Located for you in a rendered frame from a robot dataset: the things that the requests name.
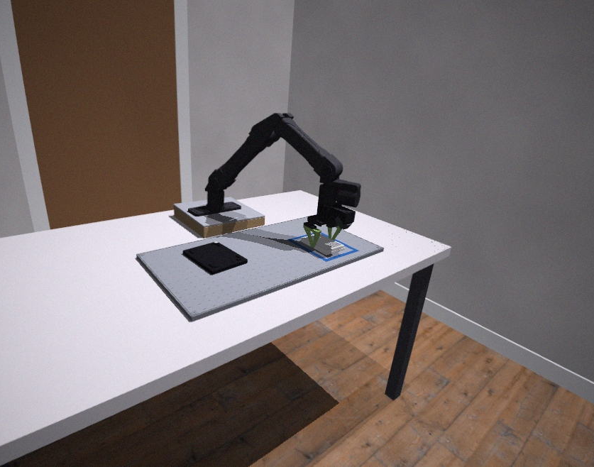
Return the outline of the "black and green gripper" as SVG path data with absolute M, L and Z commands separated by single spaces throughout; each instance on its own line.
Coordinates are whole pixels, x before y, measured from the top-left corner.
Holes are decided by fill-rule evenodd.
M 340 233 L 340 231 L 342 230 L 342 229 L 340 229 L 340 228 L 339 228 L 339 225 L 336 223 L 336 221 L 335 221 L 335 220 L 334 220 L 334 221 L 328 221 L 328 222 L 324 222 L 324 221 L 322 221 L 322 220 L 318 219 L 318 216 L 319 216 L 319 204 L 323 204 L 323 205 L 331 205 L 330 203 L 323 203 L 323 202 L 320 202 L 320 201 L 318 200 L 317 214 L 316 214 L 316 215 L 312 215 L 312 216 L 308 216 L 308 217 L 307 217 L 307 221 L 308 221 L 308 222 L 304 222 L 304 226 L 303 226 L 303 227 L 304 227 L 304 230 L 306 231 L 306 234 L 307 234 L 307 236 L 308 236 L 308 239 L 309 239 L 310 246 L 311 246 L 312 248 L 314 248 L 314 247 L 315 247 L 315 245 L 317 244 L 317 241 L 318 241 L 318 239 L 319 239 L 319 236 L 320 236 L 320 234 L 321 234 L 321 230 L 317 229 L 317 226 L 321 226 L 321 225 L 325 225 L 325 224 L 326 224 L 326 226 L 327 226 L 327 228 L 328 228 L 328 235 L 329 235 L 329 238 L 330 238 L 330 239 L 332 239 L 332 240 L 335 240 L 335 238 L 338 236 L 338 234 L 339 234 L 339 233 Z M 315 224 L 316 224 L 317 226 L 315 226 Z M 334 235 L 333 235 L 333 237 L 332 237 L 332 235 L 331 235 L 331 232 L 332 232 L 332 228 L 333 228 L 333 227 L 336 227 L 336 228 L 337 228 L 337 230 L 336 230 L 336 232 L 334 233 Z M 313 241 L 313 242 L 312 242 L 312 235 L 311 235 L 311 231 L 312 231 L 312 233 L 314 234 L 314 241 Z

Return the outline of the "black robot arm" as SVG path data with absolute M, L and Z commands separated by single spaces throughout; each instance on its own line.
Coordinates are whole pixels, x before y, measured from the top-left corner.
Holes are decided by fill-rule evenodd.
M 236 177 L 254 157 L 281 138 L 285 139 L 300 153 L 320 176 L 318 219 L 336 221 L 340 229 L 348 229 L 354 222 L 356 212 L 341 205 L 357 207 L 361 197 L 361 185 L 340 180 L 343 165 L 332 154 L 315 143 L 292 119 L 289 113 L 274 113 L 254 125 L 244 144 L 219 169 L 210 174 L 207 192 L 207 205 L 189 208 L 195 216 L 217 214 L 241 209 L 234 202 L 224 203 L 224 189 L 230 187 Z M 253 140 L 253 141 L 252 141 Z M 259 145 L 260 144 L 260 145 Z M 337 202 L 336 202 L 337 201 Z M 332 205 L 332 203 L 335 203 Z

